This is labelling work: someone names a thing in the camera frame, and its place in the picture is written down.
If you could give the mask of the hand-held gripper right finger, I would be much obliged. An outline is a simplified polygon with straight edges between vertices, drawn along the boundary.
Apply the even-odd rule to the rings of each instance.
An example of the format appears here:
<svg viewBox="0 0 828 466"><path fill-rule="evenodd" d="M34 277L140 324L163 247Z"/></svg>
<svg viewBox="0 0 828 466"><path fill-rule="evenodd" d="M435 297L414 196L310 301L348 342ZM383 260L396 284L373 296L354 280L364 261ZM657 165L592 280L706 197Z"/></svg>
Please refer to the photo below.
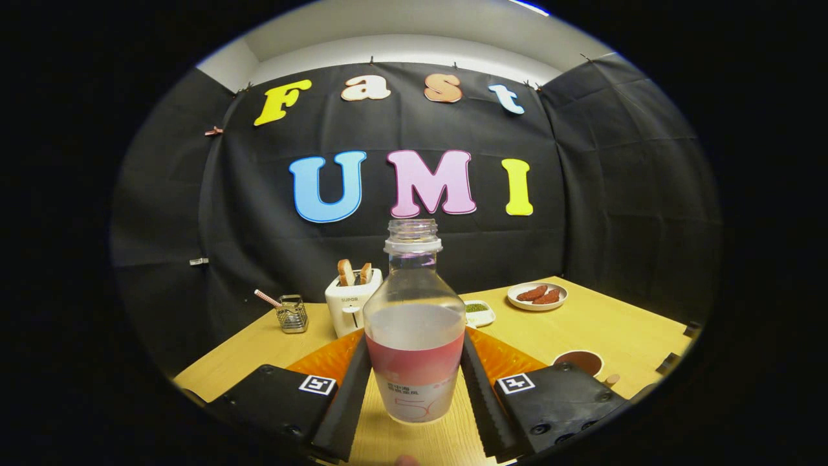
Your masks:
<svg viewBox="0 0 828 466"><path fill-rule="evenodd" d="M484 452L499 462L559 449L629 404L573 363L544 364L470 327L461 369Z"/></svg>

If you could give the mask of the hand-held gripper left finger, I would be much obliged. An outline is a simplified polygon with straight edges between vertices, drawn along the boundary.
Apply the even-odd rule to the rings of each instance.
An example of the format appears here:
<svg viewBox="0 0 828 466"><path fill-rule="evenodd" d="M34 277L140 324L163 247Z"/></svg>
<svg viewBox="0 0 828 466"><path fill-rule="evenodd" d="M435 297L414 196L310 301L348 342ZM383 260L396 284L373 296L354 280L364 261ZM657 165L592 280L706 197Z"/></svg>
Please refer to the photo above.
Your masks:
<svg viewBox="0 0 828 466"><path fill-rule="evenodd" d="M288 368L258 366L205 406L249 436L349 462L370 373L364 331L352 331Z"/></svg>

